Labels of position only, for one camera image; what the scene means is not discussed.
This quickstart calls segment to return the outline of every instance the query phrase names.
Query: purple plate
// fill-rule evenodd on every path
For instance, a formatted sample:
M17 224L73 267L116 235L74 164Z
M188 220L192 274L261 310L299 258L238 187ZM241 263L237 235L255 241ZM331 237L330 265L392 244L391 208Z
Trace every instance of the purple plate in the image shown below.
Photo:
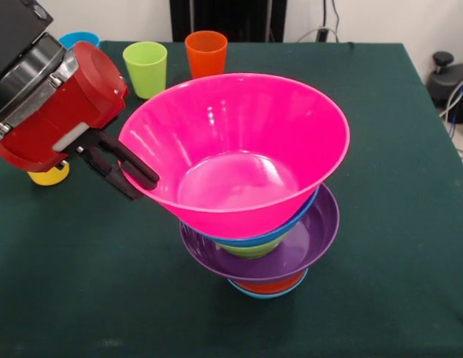
M333 243L338 222L334 195L322 185L314 204L286 239L259 259L235 257L184 224L180 225L180 232L188 252L210 271L231 280L266 284L284 280L311 266Z

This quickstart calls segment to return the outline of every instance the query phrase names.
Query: white wall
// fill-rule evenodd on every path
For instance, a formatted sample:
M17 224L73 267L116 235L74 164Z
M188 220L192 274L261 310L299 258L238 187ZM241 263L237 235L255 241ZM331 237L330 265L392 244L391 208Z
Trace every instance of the white wall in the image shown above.
M102 40L171 41L168 0L39 0L56 37L91 31Z
M403 43L423 79L437 50L463 62L463 0L336 0L336 7L342 42ZM322 0L288 0L284 41L294 42L321 23ZM327 26L335 23L328 0ZM304 41L314 40L315 33Z
M168 0L40 0L54 17L56 37L93 31L103 40L171 41ZM328 26L334 26L328 0ZM463 0L336 0L341 41L403 43L424 79L433 52L463 62ZM284 40L294 42L322 21L322 0L288 0ZM305 41L313 41L315 34Z

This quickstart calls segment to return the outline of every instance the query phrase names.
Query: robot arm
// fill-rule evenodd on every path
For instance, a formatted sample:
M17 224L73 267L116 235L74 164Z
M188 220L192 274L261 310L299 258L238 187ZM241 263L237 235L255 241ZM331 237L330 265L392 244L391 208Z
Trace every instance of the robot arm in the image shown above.
M29 172L47 172L78 155L137 199L122 170L146 189L157 185L157 173L102 131L125 108L123 77L92 44L67 51L45 32L51 22L35 0L0 0L0 155Z

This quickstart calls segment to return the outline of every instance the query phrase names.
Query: orange bowl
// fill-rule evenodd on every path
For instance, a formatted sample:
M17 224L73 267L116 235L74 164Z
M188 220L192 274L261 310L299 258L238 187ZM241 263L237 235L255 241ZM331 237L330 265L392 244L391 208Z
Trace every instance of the orange bowl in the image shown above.
M258 295L273 295L282 291L286 291L293 287L302 276L306 273L306 270L299 272L298 274L291 276L290 278L286 278L285 280L268 283L265 285L259 285L254 283L241 283L238 281L234 281L236 285L245 289L249 292L256 293Z

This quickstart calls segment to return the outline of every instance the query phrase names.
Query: blue cup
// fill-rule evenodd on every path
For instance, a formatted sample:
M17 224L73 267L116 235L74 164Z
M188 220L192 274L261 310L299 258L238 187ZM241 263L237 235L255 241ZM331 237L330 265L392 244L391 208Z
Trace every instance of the blue cup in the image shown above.
M100 39L96 34L93 34L92 32L71 32L70 34L64 35L59 39L60 44L68 50L74 47L75 44L79 41L86 41L88 43L92 43L97 47L100 47Z

